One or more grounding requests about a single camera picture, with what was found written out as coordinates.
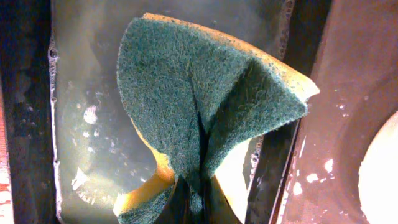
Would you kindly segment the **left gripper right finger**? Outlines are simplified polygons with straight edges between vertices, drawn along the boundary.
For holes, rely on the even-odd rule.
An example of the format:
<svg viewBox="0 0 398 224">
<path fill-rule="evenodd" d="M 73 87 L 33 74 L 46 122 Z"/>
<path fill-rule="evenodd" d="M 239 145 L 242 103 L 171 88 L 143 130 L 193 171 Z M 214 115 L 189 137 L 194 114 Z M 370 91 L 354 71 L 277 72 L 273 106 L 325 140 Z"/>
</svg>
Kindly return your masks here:
<svg viewBox="0 0 398 224">
<path fill-rule="evenodd" d="M 203 187 L 203 208 L 206 224 L 241 224 L 215 176 Z"/>
</svg>

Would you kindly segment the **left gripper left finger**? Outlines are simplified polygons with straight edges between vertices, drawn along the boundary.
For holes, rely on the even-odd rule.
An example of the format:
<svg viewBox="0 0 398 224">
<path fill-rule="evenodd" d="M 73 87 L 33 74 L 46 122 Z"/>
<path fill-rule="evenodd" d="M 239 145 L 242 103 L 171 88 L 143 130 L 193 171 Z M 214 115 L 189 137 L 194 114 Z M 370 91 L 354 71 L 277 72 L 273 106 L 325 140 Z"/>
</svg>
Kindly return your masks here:
<svg viewBox="0 0 398 224">
<path fill-rule="evenodd" d="M 190 188 L 180 175 L 154 224 L 190 223 Z"/>
</svg>

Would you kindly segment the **green and yellow sponge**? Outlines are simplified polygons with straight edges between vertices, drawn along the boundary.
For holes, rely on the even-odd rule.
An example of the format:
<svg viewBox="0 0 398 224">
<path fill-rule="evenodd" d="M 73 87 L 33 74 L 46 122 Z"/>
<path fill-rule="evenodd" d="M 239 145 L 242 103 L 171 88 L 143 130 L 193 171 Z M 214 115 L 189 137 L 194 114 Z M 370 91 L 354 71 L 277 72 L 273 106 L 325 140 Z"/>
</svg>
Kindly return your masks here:
<svg viewBox="0 0 398 224">
<path fill-rule="evenodd" d="M 157 165 L 141 187 L 117 197 L 119 223 L 168 222 L 179 184 L 192 222 L 202 222 L 205 185 L 231 177 L 244 143 L 302 118 L 319 93 L 310 78 L 245 41 L 151 13 L 125 30 L 116 75 Z"/>
</svg>

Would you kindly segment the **white plate teal streak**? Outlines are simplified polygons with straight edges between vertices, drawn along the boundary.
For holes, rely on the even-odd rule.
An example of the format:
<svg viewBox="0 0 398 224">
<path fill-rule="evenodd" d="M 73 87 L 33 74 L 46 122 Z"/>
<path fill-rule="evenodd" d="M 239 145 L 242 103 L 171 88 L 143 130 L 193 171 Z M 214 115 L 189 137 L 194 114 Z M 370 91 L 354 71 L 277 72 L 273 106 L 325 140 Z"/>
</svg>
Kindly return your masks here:
<svg viewBox="0 0 398 224">
<path fill-rule="evenodd" d="M 368 147 L 359 168 L 358 192 L 370 224 L 397 224 L 397 113 Z"/>
</svg>

